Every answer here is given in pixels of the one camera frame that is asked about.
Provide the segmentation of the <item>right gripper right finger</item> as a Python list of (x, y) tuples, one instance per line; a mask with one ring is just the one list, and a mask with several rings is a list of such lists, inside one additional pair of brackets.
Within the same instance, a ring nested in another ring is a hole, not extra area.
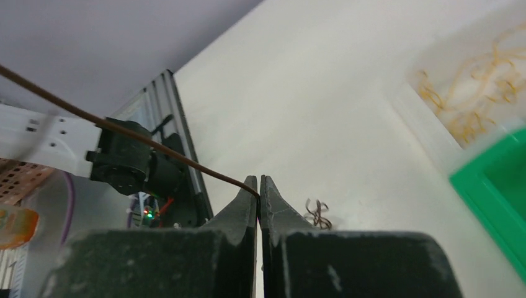
[(447, 255), (429, 235), (320, 230), (261, 177), (266, 297), (461, 297)]

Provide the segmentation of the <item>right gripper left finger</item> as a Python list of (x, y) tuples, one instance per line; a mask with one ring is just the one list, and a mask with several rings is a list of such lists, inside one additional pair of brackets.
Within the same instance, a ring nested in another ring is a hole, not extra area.
[(73, 237), (42, 297), (254, 297), (257, 178), (199, 228), (91, 230)]

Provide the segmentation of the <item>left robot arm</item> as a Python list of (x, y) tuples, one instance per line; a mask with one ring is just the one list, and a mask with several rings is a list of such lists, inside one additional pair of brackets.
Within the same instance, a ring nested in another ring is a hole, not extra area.
[(186, 179), (176, 159), (80, 118), (1, 105), (1, 157), (56, 168), (123, 195), (172, 196)]

